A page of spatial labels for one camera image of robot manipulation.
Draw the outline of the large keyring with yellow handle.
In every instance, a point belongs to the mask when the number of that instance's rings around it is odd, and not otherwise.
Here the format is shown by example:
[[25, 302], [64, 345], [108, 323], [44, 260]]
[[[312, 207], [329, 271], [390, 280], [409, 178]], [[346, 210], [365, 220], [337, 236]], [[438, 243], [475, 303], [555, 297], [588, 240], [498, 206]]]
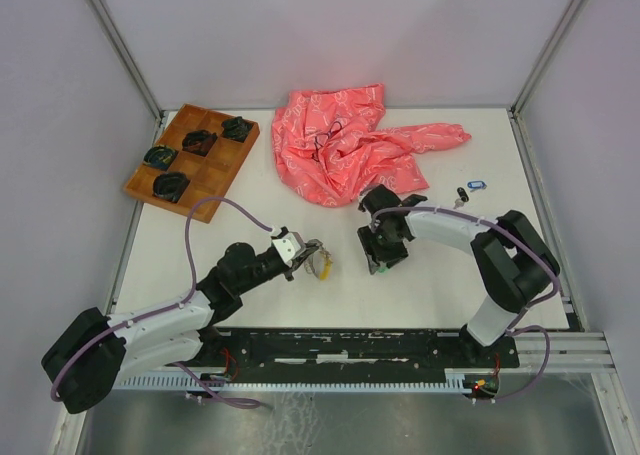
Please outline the large keyring with yellow handle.
[[325, 248], [319, 248], [304, 262], [305, 271], [320, 281], [328, 279], [332, 266], [332, 256]]

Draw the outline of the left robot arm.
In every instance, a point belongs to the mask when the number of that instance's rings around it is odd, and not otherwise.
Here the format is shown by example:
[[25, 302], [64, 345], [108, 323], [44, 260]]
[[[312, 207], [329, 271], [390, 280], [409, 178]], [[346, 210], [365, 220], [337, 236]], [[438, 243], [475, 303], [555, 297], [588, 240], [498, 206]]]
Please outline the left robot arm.
[[136, 311], [82, 311], [41, 360], [52, 383], [51, 399], [78, 414], [101, 402], [116, 384], [149, 370], [192, 359], [212, 364], [221, 341], [203, 330], [238, 311], [245, 293], [279, 276], [292, 280], [321, 248], [320, 241], [301, 242], [294, 233], [272, 239], [262, 253], [237, 242], [183, 295]]

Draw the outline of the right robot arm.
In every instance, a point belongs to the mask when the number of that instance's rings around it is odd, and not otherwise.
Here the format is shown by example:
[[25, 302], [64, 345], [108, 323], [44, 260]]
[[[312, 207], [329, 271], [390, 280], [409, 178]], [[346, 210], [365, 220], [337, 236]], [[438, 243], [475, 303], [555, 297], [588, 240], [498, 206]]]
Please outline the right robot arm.
[[555, 256], [521, 212], [497, 218], [473, 216], [430, 203], [421, 195], [400, 199], [377, 185], [360, 197], [358, 209], [371, 221], [357, 230], [371, 274], [408, 257], [405, 246], [425, 239], [460, 250], [476, 263], [486, 297], [461, 329], [460, 357], [481, 366], [495, 354], [495, 343], [535, 305], [560, 290]]

